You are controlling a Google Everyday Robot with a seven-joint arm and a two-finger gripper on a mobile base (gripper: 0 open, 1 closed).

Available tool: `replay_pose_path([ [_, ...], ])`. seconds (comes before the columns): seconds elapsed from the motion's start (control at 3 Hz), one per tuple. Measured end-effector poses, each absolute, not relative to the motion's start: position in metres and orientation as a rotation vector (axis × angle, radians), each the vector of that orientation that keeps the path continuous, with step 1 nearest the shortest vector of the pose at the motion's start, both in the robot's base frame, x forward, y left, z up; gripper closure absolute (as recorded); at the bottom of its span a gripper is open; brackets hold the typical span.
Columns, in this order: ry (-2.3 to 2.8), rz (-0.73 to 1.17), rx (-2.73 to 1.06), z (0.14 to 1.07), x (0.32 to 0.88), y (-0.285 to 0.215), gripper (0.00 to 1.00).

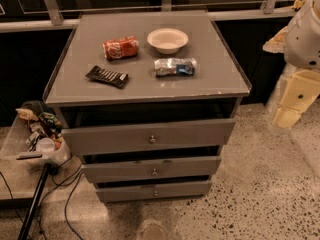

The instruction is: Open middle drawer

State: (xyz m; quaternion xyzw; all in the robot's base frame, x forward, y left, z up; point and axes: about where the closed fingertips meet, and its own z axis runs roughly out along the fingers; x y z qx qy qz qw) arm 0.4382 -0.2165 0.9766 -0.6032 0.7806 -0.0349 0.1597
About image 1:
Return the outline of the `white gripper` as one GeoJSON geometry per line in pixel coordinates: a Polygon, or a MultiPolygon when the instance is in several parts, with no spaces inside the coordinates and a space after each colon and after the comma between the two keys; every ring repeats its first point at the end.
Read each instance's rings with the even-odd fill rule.
{"type": "Polygon", "coordinates": [[[320,73],[312,70],[295,72],[288,80],[281,106],[273,119],[280,128],[292,128],[320,95],[320,73]]]}

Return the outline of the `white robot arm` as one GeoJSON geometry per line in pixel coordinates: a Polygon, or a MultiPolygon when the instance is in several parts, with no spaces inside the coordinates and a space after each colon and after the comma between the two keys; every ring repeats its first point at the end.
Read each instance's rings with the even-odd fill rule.
{"type": "Polygon", "coordinates": [[[288,25],[263,50],[282,53],[297,71],[286,82],[273,124],[292,128],[320,95],[320,0],[302,0],[288,25]]]}

